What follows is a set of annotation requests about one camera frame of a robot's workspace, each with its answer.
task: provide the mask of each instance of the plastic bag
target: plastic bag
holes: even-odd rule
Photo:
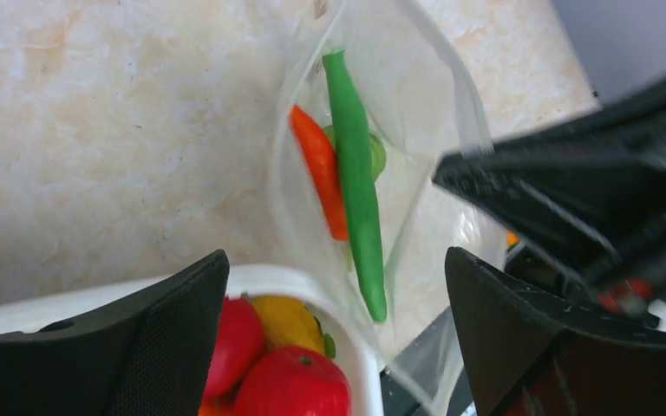
[[[289,127],[293,104],[321,126],[331,124],[320,58],[340,49],[369,127],[387,152],[375,182],[388,300],[388,320],[378,325],[349,271],[345,247],[330,236]],[[465,246],[503,264],[504,231],[429,184],[434,162],[446,150],[491,148],[475,87],[453,47],[411,0],[319,0],[302,17],[287,54],[267,187],[282,249],[290,264],[319,278],[350,312],[392,375],[432,414],[445,414],[462,370],[452,316],[396,356],[429,324],[423,319],[448,306],[442,271],[447,247]]]

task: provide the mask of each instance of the tomato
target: tomato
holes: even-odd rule
[[[234,416],[350,416],[346,376],[325,355],[289,346],[259,360],[241,383]]]
[[[226,399],[203,399],[198,416],[233,416],[233,402]]]
[[[224,299],[203,395],[213,398],[228,393],[263,353],[264,327],[257,311],[245,299]]]

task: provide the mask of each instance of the beige marble surface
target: beige marble surface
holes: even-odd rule
[[[0,303],[172,273],[219,246],[233,263],[284,258],[265,158],[306,3],[0,0]],[[421,3],[494,136],[596,106],[548,0]]]

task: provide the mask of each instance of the orange carrot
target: orange carrot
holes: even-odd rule
[[[293,107],[290,119],[292,131],[297,136],[297,143],[303,151],[317,196],[323,206],[330,234],[336,240],[349,241],[336,151],[323,129],[302,108]]]
[[[511,231],[506,232],[506,246],[512,247],[516,243],[519,243],[519,237],[515,236]]]

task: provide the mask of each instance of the plastic toy food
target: plastic toy food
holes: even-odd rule
[[[256,310],[245,299],[227,297],[203,395],[215,398],[228,393],[263,353],[264,327]]]
[[[233,402],[226,399],[203,399],[198,416],[232,416]]]
[[[335,149],[336,132],[333,131],[333,126],[323,127],[323,131]],[[369,130],[369,148],[371,149],[371,174],[374,176],[374,180],[377,180],[379,175],[384,172],[384,167],[387,166],[387,150],[384,148],[382,139],[372,130]]]
[[[515,236],[511,231],[508,231],[506,233],[506,246],[512,247],[516,243],[519,243],[519,237]]]
[[[260,296],[251,301],[264,326],[268,351],[295,345],[325,354],[325,339],[315,316],[298,299]]]
[[[268,353],[249,370],[234,416],[350,416],[351,391],[340,368],[300,347]]]
[[[374,322],[387,320],[379,201],[369,145],[369,121],[343,60],[343,51],[323,56],[336,158],[359,290]]]
[[[300,107],[292,108],[290,120],[292,132],[297,137],[297,143],[303,152],[308,172],[323,206],[330,235],[339,241],[349,241],[336,151],[323,129]]]

